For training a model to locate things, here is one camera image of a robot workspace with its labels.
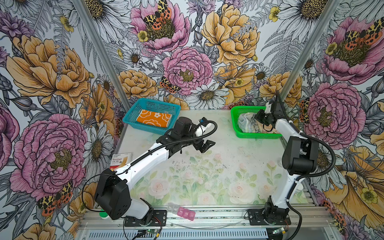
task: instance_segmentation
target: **plastic basket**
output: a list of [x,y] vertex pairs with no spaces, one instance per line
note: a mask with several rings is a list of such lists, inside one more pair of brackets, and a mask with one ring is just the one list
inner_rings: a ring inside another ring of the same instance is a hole
[[235,130],[236,136],[240,138],[265,138],[265,139],[277,139],[280,138],[281,134],[276,133],[247,133],[242,132],[237,125],[237,119],[242,113],[257,113],[261,109],[265,110],[265,107],[257,106],[237,106],[231,109],[232,125]]
[[[158,113],[168,113],[172,114],[172,119],[167,128],[164,127],[156,127],[147,125],[144,123],[137,122],[136,119],[139,116],[141,109],[149,110],[152,112]],[[165,103],[157,100],[151,100],[146,98],[140,98],[136,101],[135,104],[129,109],[127,114],[125,114],[122,119],[123,122],[128,123],[133,128],[140,129],[147,132],[152,132],[160,135],[164,135],[164,133],[175,125],[176,119],[179,116],[181,107],[172,103]]]

